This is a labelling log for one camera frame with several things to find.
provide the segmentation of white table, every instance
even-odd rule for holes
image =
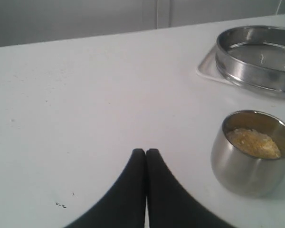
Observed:
[[[285,228],[285,180],[250,200],[222,188],[210,167],[230,112],[285,121],[285,101],[195,74],[220,32],[251,24],[285,26],[285,15],[0,48],[0,228],[67,225],[137,147],[158,148],[183,187],[232,225]]]

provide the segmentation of metal container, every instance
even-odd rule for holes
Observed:
[[[216,64],[236,85],[285,97],[285,29],[247,26],[224,31],[217,38]]]
[[[267,134],[277,144],[282,156],[261,159],[235,147],[226,137],[237,128],[254,129]],[[212,170],[228,190],[251,197],[271,192],[285,174],[285,123],[259,111],[237,111],[226,117],[213,144]]]

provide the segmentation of yellow food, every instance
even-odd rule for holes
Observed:
[[[281,152],[266,134],[244,128],[227,133],[228,140],[241,151],[258,158],[279,158]]]

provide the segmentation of black object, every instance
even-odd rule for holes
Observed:
[[[157,149],[147,151],[147,171],[150,228],[233,228],[178,183]]]
[[[135,149],[111,189],[66,228],[143,228],[146,209],[146,155]]]

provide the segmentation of cup rim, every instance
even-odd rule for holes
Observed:
[[[226,133],[224,132],[224,126],[226,125],[226,122],[230,119],[230,117],[236,115],[236,114],[239,114],[239,113],[255,113],[255,114],[261,114],[261,115],[266,115],[270,118],[273,118],[275,120],[277,120],[281,125],[283,125],[285,127],[285,122],[280,120],[279,118],[277,118],[276,116],[274,115],[271,115],[271,114],[268,114],[268,113],[265,113],[265,112],[261,112],[261,111],[257,111],[257,110],[239,110],[239,111],[235,111],[235,112],[232,112],[230,113],[223,121],[222,123],[222,126],[221,126],[221,129],[222,129],[222,132],[225,136],[225,138],[228,140],[228,142],[234,146],[235,148],[237,148],[238,151],[240,151],[242,154],[248,156],[248,157],[251,157],[251,158],[254,158],[254,159],[261,159],[261,160],[267,160],[267,161],[274,161],[274,160],[280,160],[280,159],[285,159],[285,156],[284,157],[279,157],[279,158],[260,158],[260,157],[256,157],[256,156],[253,156],[253,155],[250,155],[244,151],[242,151],[241,149],[239,149],[238,147],[236,147],[233,143],[230,142],[230,140],[228,139],[228,137],[226,136]]]

